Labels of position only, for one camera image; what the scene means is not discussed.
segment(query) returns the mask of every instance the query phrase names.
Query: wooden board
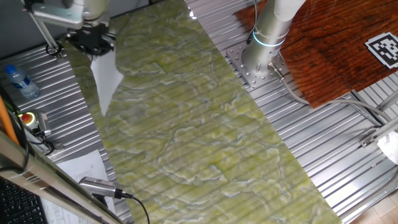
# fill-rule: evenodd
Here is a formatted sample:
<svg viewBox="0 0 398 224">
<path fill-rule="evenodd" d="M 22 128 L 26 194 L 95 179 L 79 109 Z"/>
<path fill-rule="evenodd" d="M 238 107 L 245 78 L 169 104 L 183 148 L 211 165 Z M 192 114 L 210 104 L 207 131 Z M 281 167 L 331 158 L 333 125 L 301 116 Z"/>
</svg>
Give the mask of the wooden board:
<svg viewBox="0 0 398 224">
<path fill-rule="evenodd" d="M 265 5 L 259 2 L 259 9 Z M 254 24 L 254 6 L 236 13 Z M 396 0 L 307 0 L 294 18 L 282 55 L 313 107 L 360 91 L 397 69 L 388 69 L 368 50 L 369 39 L 398 35 Z"/>
</svg>

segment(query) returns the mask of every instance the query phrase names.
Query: water bottle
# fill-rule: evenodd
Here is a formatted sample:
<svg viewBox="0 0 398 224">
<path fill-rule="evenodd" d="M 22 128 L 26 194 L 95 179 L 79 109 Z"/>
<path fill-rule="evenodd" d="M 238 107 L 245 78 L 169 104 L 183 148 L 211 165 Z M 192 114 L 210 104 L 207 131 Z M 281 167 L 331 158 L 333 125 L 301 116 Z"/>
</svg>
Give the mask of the water bottle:
<svg viewBox="0 0 398 224">
<path fill-rule="evenodd" d="M 28 100 L 40 96 L 40 90 L 36 84 L 33 83 L 21 68 L 16 68 L 13 65 L 7 65 L 4 69 L 7 73 L 7 78 Z"/>
</svg>

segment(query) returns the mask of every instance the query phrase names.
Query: paper sheet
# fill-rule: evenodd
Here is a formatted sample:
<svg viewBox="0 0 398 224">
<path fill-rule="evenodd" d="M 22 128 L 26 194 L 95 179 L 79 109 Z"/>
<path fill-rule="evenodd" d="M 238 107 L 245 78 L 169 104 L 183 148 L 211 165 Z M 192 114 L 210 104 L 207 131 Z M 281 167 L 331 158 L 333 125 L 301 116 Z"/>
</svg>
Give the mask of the paper sheet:
<svg viewBox="0 0 398 224">
<path fill-rule="evenodd" d="M 105 166 L 98 150 L 57 165 L 76 182 L 79 182 L 83 177 L 94 177 L 102 180 L 108 179 L 106 176 Z M 112 212 L 115 212 L 113 199 L 105 197 L 105 200 L 108 208 Z M 42 198 L 41 201 L 45 217 L 49 224 L 89 224 L 88 221 L 44 198 Z"/>
<path fill-rule="evenodd" d="M 390 132 L 381 138 L 377 145 L 392 162 L 398 165 L 398 133 Z"/>
<path fill-rule="evenodd" d="M 117 70 L 115 61 L 116 48 L 91 62 L 91 71 L 97 85 L 99 107 L 103 116 L 108 110 L 113 93 L 124 78 L 124 75 Z"/>
</svg>

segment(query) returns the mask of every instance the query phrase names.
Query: bottle cap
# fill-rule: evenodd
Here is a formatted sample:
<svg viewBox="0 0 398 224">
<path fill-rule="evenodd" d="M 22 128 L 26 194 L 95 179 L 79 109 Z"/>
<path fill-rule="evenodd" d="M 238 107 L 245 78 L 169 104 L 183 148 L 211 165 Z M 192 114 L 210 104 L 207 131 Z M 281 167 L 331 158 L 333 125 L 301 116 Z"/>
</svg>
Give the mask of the bottle cap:
<svg viewBox="0 0 398 224">
<path fill-rule="evenodd" d="M 13 74 L 16 70 L 17 70 L 17 68 L 13 65 L 7 65 L 4 68 L 4 71 L 6 71 L 8 74 Z"/>
</svg>

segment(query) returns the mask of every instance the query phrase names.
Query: aluminum profile table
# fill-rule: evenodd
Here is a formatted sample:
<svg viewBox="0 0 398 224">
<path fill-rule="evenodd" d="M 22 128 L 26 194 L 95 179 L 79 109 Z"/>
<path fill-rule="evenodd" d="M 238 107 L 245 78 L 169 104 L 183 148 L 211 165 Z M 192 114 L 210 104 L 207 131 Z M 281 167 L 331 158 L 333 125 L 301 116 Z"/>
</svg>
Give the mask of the aluminum profile table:
<svg viewBox="0 0 398 224">
<path fill-rule="evenodd" d="M 200 21 L 221 54 L 226 55 L 228 47 L 248 37 L 234 12 L 252 5 L 252 0 L 187 0 L 186 3 L 192 17 Z M 0 69 L 13 63 L 27 70 L 42 90 L 42 96 L 36 100 L 26 101 L 8 84 L 4 74 L 0 82 L 22 111 L 47 112 L 53 130 L 49 140 L 62 142 L 64 148 L 55 151 L 49 157 L 51 160 L 58 163 L 99 150 L 109 180 L 117 182 L 65 52 L 64 56 L 64 60 L 56 61 L 45 53 L 44 47 L 39 47 L 0 62 Z M 301 94 L 291 75 L 286 79 Z M 360 140 L 374 131 L 374 124 L 354 107 L 335 104 L 312 109 L 294 101 L 275 79 L 256 89 L 242 83 L 345 223 L 395 189 L 393 186 L 376 194 L 396 175 L 398 167 L 378 148 L 361 147 Z M 359 94 L 376 106 L 397 89 L 398 74 L 393 74 Z M 398 105 L 391 106 L 386 113 L 394 118 Z M 132 220 L 125 201 L 115 200 L 115 209 L 122 220 Z"/>
</svg>

